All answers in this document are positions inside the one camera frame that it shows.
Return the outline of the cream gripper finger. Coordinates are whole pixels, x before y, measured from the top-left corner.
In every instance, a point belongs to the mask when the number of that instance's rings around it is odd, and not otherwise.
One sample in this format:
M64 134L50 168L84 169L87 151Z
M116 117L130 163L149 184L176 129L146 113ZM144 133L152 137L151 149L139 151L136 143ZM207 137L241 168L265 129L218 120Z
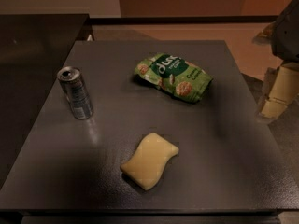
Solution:
M283 62L277 69L268 68L262 95L256 108L258 121L276 120L299 94L299 63Z

